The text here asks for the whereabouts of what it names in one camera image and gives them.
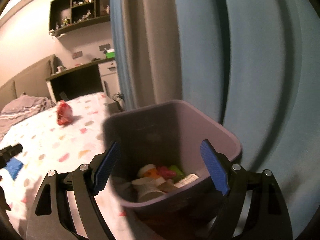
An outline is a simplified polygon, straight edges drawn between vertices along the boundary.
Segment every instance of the green box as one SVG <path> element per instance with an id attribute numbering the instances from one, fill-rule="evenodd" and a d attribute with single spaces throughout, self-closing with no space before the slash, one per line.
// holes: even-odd
<path id="1" fill-rule="evenodd" d="M 115 57 L 115 53 L 114 52 L 106 53 L 106 58 L 112 58 L 112 57 Z"/>

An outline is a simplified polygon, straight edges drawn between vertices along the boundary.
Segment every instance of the curtain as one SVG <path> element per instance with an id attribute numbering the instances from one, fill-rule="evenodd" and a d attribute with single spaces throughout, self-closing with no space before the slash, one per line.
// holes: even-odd
<path id="1" fill-rule="evenodd" d="M 124 94 L 126 110 L 132 110 L 135 108 L 132 84 L 127 63 L 127 52 L 125 47 L 124 38 L 124 23 L 122 13 L 122 0 L 110 0 L 110 16 L 111 16 L 111 28 L 113 36 L 113 44 L 115 47 L 115 56 L 117 61 L 117 70 L 119 77 L 119 84 L 121 93 Z"/>
<path id="2" fill-rule="evenodd" d="M 228 48 L 225 50 L 223 47 L 217 0 L 175 1 L 183 100 L 221 122 L 224 98 L 228 92 L 224 91 L 224 78 L 225 73 L 229 73 L 229 53 Z"/>
<path id="3" fill-rule="evenodd" d="M 135 107 L 182 98 L 174 0 L 122 0 L 124 42 Z"/>

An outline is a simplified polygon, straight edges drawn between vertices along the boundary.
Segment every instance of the pink toy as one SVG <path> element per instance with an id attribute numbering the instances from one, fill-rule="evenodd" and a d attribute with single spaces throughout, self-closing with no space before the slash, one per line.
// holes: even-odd
<path id="1" fill-rule="evenodd" d="M 166 166 L 157 167 L 157 170 L 164 179 L 172 179 L 177 176 L 175 171 L 170 171 Z"/>

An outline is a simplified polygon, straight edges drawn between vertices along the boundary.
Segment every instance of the green object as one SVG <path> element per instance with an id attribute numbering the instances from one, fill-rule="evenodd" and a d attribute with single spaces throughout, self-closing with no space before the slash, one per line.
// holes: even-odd
<path id="1" fill-rule="evenodd" d="M 106 58 L 112 58 L 112 57 L 115 57 L 115 53 L 114 52 L 106 53 Z"/>
<path id="2" fill-rule="evenodd" d="M 177 183 L 179 180 L 181 180 L 185 177 L 184 173 L 178 168 L 177 165 L 171 165 L 169 167 L 169 170 L 175 171 L 177 173 L 177 176 L 173 178 L 174 183 Z"/>

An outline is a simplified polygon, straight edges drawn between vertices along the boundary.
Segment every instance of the drawer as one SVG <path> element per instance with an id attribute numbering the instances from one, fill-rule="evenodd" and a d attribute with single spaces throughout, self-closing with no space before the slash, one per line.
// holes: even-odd
<path id="1" fill-rule="evenodd" d="M 100 76 L 115 73 L 117 71 L 117 63 L 115 60 L 99 64 Z"/>
<path id="2" fill-rule="evenodd" d="M 117 73 L 101 77 L 101 82 L 103 90 L 108 97 L 112 98 L 114 94 L 120 93 L 120 85 Z"/>

